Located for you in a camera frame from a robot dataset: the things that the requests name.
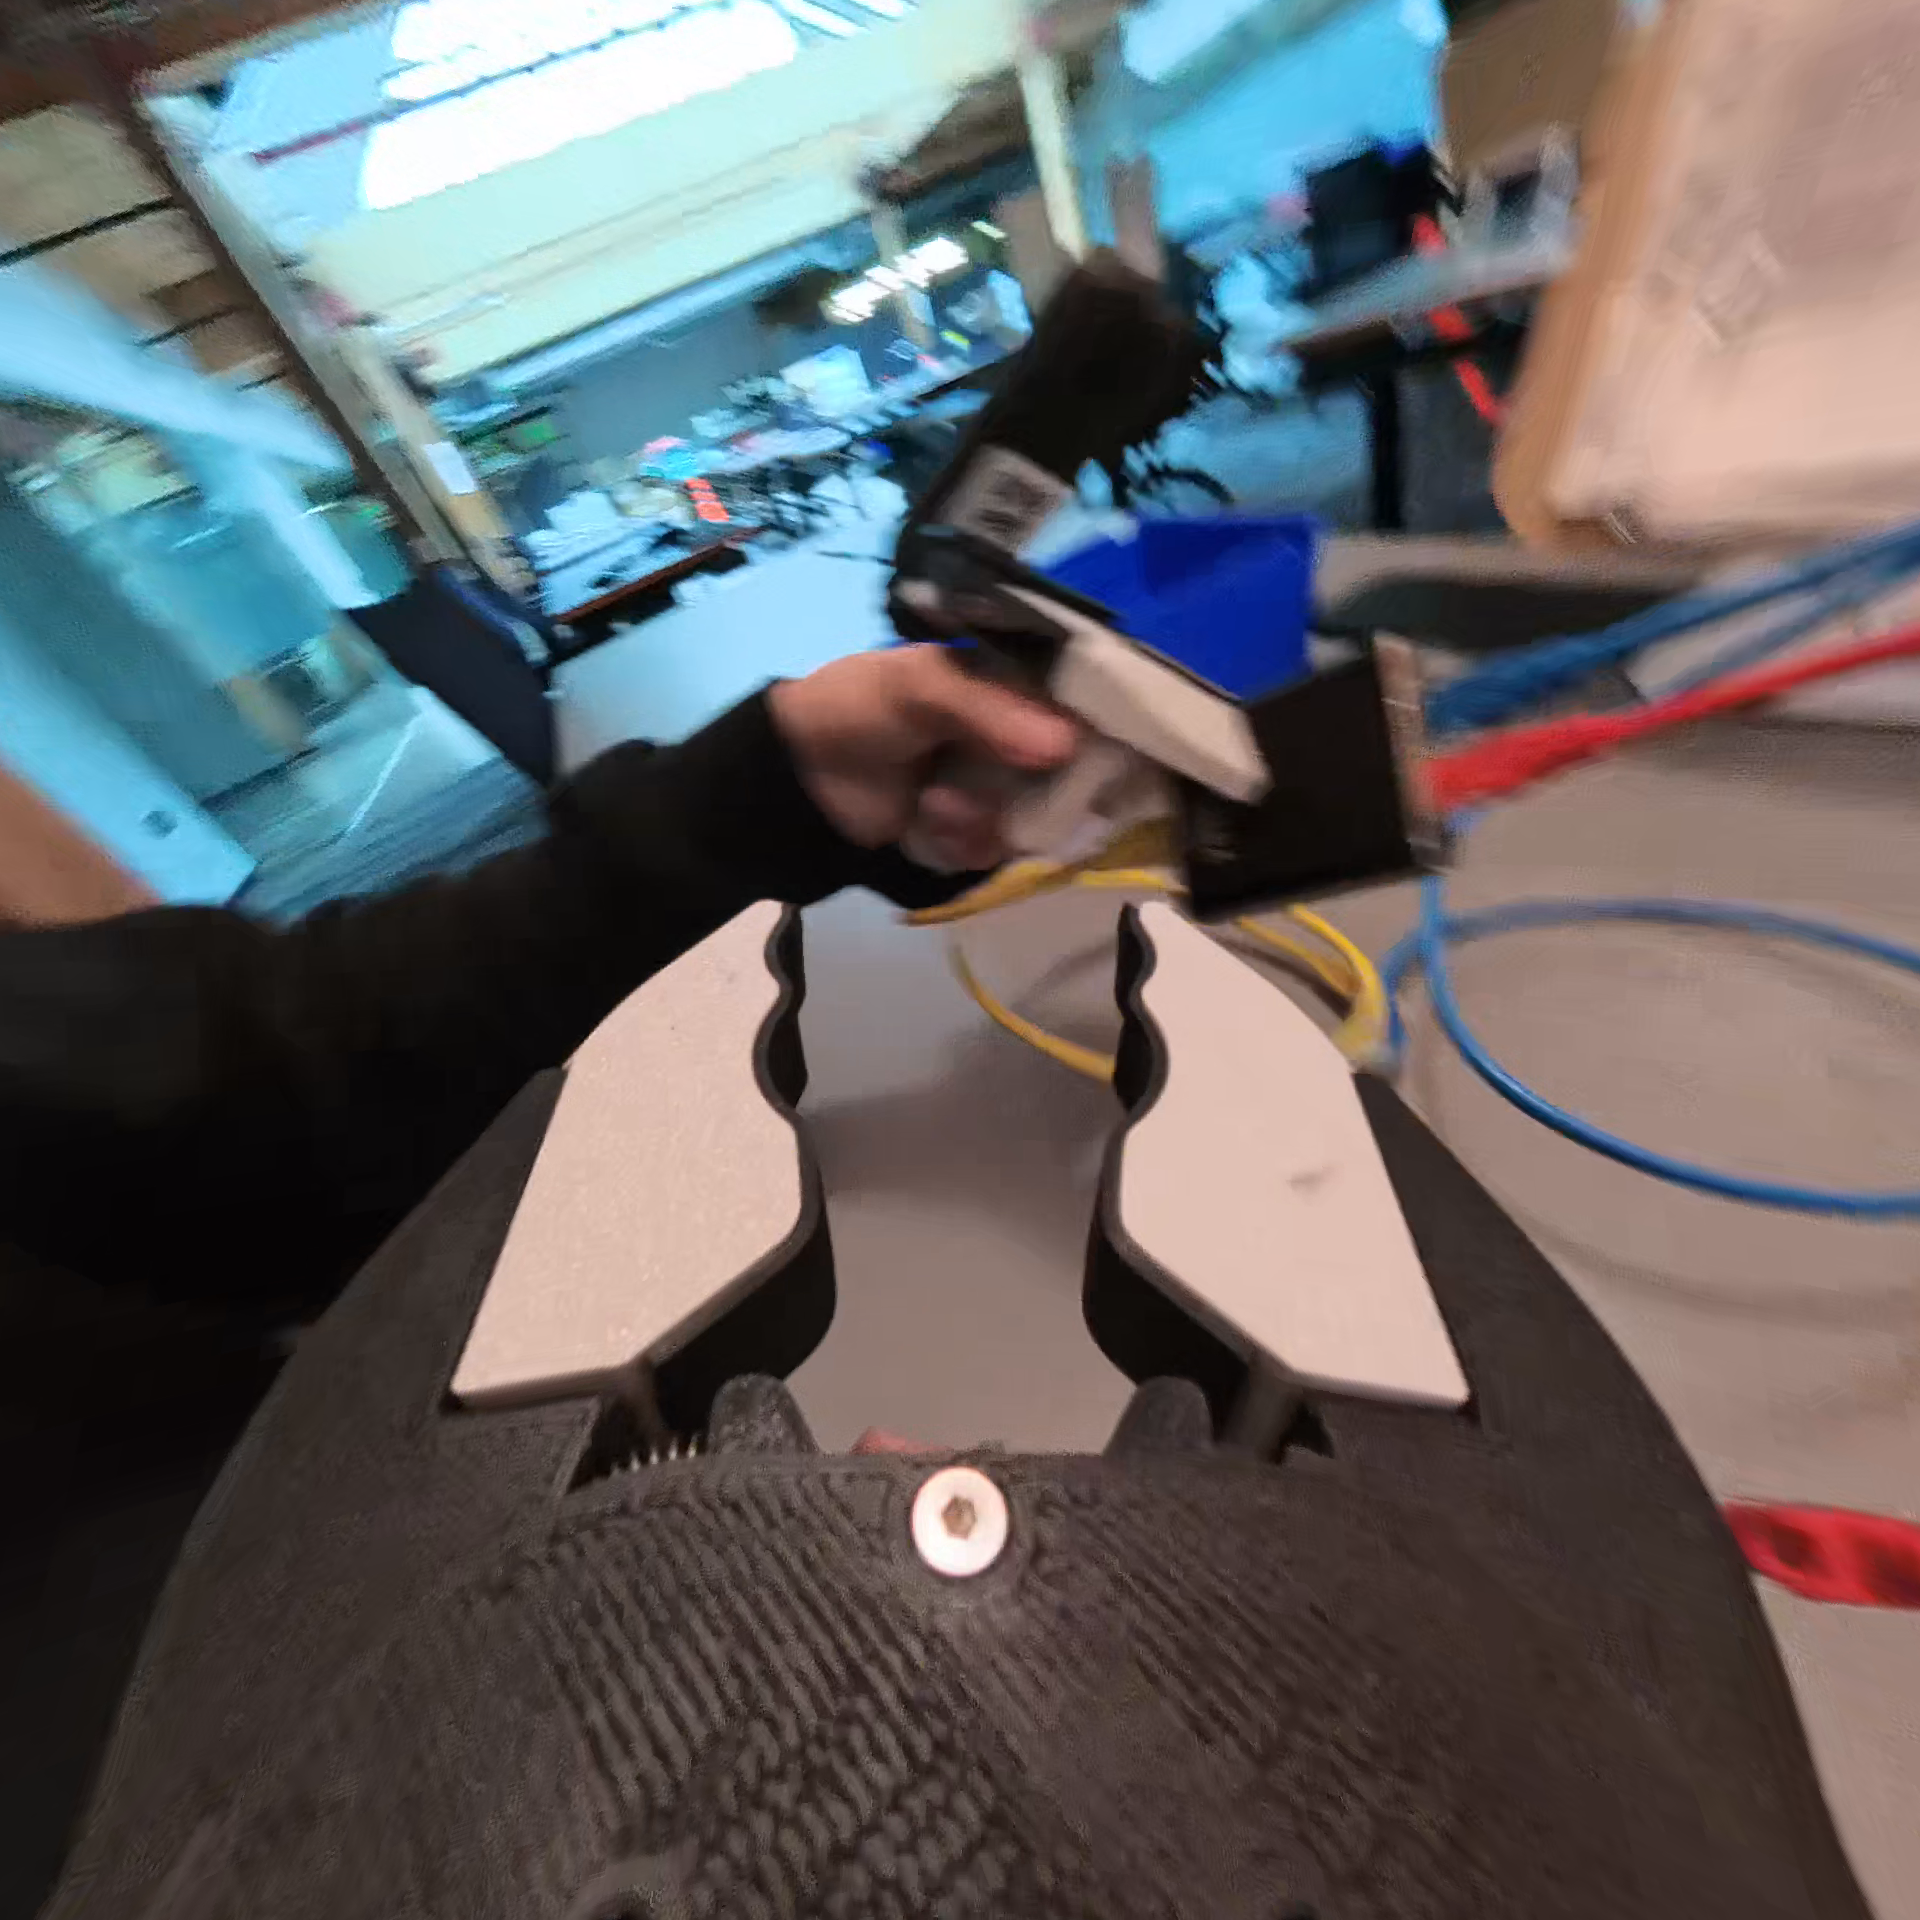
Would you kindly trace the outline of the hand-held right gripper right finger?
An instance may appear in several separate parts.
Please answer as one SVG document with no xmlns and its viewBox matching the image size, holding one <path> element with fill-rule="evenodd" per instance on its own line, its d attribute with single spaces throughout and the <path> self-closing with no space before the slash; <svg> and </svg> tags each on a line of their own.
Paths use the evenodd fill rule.
<svg viewBox="0 0 1920 1920">
<path fill-rule="evenodd" d="M 1310 1401 L 1469 1409 L 1469 1373 L 1354 1069 L 1176 906 L 1115 923 L 1119 1042 L 1083 1315 L 1133 1385 L 1184 1380 L 1212 1434 L 1280 1452 Z"/>
</svg>

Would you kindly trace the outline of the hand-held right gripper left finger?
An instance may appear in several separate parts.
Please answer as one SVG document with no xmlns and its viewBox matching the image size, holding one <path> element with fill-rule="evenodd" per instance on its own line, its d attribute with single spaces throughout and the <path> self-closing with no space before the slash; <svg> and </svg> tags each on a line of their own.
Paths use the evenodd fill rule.
<svg viewBox="0 0 1920 1920">
<path fill-rule="evenodd" d="M 804 991 L 799 914 L 753 902 L 575 1049 L 447 1383 L 463 1409 L 624 1398 L 702 1428 L 726 1380 L 819 1346 Z"/>
</svg>

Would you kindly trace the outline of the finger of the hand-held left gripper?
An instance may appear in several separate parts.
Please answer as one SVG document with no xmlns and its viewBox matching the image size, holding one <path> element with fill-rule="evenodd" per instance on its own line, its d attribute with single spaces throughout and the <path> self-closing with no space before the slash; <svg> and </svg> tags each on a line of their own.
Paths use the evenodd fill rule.
<svg viewBox="0 0 1920 1920">
<path fill-rule="evenodd" d="M 1048 772 L 1005 775 L 1004 856 L 1010 861 L 1154 864 L 1177 861 L 1177 782 L 1149 755 L 1105 736 L 1083 736 Z"/>
<path fill-rule="evenodd" d="M 1272 786 L 1239 702 L 1099 619 L 1065 619 L 1048 692 L 1091 735 L 1226 803 L 1261 803 Z"/>
</svg>

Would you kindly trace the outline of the person's left forearm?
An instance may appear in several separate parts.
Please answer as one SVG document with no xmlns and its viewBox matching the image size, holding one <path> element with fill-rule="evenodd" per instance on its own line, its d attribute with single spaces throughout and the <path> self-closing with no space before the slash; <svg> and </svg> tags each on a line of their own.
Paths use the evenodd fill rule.
<svg viewBox="0 0 1920 1920">
<path fill-rule="evenodd" d="M 540 1073 L 753 902 L 905 888 L 766 688 L 566 779 L 534 842 L 290 923 L 2 929 L 2 1331 L 62 1296 L 327 1291 Z"/>
</svg>

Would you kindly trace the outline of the person's left hand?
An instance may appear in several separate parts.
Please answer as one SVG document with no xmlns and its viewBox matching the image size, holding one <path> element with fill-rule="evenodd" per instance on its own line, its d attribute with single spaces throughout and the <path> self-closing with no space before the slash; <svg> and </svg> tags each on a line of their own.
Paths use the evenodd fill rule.
<svg viewBox="0 0 1920 1920">
<path fill-rule="evenodd" d="M 1005 861 L 1014 786 L 1053 775 L 1083 745 L 1069 712 L 944 644 L 833 658 L 772 682 L 766 711 L 845 842 L 949 876 Z"/>
</svg>

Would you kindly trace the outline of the blue plastic bin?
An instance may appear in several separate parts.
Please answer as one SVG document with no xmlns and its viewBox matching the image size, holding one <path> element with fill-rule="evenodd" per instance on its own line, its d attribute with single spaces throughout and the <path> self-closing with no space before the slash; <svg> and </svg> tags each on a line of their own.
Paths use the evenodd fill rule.
<svg viewBox="0 0 1920 1920">
<path fill-rule="evenodd" d="M 1306 513 L 1149 517 L 1036 560 L 1114 611 L 1115 628 L 1190 676 L 1256 702 L 1310 676 L 1320 522 Z"/>
</svg>

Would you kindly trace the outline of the black network adapter box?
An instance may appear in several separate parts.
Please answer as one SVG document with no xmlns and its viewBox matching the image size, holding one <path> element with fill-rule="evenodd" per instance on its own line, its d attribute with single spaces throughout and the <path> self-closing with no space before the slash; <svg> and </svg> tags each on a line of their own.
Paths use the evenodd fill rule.
<svg viewBox="0 0 1920 1920">
<path fill-rule="evenodd" d="M 1437 872 L 1450 831 L 1430 796 L 1424 667 L 1411 642 L 1369 637 L 1357 658 L 1252 702 L 1269 772 L 1239 803 L 1176 779 L 1176 872 L 1203 923 Z"/>
</svg>

